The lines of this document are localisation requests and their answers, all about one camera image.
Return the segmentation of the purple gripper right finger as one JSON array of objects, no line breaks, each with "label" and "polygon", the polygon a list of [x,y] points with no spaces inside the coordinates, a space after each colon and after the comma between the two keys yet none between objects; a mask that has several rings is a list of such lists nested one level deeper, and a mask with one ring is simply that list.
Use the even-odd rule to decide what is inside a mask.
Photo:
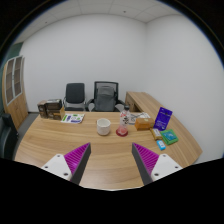
[{"label": "purple gripper right finger", "polygon": [[132,144],[132,154],[144,185],[182,169],[169,155],[158,155],[137,143]]}]

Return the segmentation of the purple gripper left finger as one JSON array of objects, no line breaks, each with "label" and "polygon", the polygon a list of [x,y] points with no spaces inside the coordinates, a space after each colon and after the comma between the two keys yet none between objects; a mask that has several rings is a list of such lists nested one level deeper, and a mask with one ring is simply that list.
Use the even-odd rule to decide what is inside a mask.
[{"label": "purple gripper left finger", "polygon": [[91,154],[91,144],[87,143],[69,153],[56,154],[42,169],[72,183],[79,184]]}]

